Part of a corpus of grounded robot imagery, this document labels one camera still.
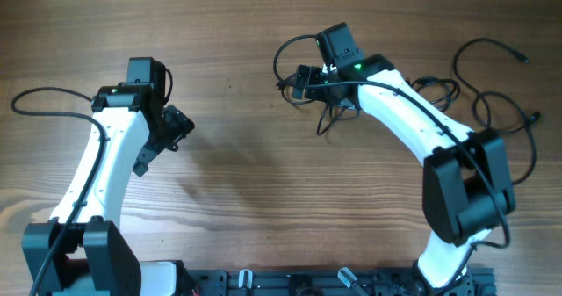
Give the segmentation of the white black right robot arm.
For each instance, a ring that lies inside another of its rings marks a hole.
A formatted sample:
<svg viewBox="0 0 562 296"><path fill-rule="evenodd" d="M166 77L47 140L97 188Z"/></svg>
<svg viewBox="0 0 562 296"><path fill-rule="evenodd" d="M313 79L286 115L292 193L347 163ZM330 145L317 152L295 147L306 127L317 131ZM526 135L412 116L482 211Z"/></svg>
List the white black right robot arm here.
<svg viewBox="0 0 562 296"><path fill-rule="evenodd" d="M384 56L370 57L344 23L313 36L323 66L300 65L279 79L290 103L322 101L328 109L362 111L382 122L423 167L422 210L431 228L415 269L426 290L442 295L460 285L467 263L500 227L510 244L507 216L515 194L505 146L491 128L475 132L420 96Z"/></svg>

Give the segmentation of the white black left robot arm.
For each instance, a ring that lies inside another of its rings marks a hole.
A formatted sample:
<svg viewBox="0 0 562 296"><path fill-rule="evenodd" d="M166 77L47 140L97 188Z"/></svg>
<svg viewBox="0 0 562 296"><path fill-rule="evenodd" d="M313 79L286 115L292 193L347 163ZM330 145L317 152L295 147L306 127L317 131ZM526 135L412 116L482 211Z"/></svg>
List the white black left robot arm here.
<svg viewBox="0 0 562 296"><path fill-rule="evenodd" d="M169 104L173 78L152 57L128 62L126 79L90 98L81 161L48 221L29 224L21 247L32 295L197 295L179 261L142 262L119 230L132 175L162 151L176 152L194 124Z"/></svg>

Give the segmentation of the black USB cable blue plug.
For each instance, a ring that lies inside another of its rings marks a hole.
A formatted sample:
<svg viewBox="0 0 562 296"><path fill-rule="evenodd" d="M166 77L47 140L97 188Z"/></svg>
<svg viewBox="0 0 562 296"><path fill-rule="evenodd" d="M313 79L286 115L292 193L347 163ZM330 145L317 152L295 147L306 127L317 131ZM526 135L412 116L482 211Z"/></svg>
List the black USB cable blue plug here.
<svg viewBox="0 0 562 296"><path fill-rule="evenodd" d="M415 80L406 79L407 84L416 92L420 93L427 89L439 89L440 96L430 99L429 102L440 112L446 112L460 96L460 85L450 78L438 78L435 76L424 76Z"/></svg>

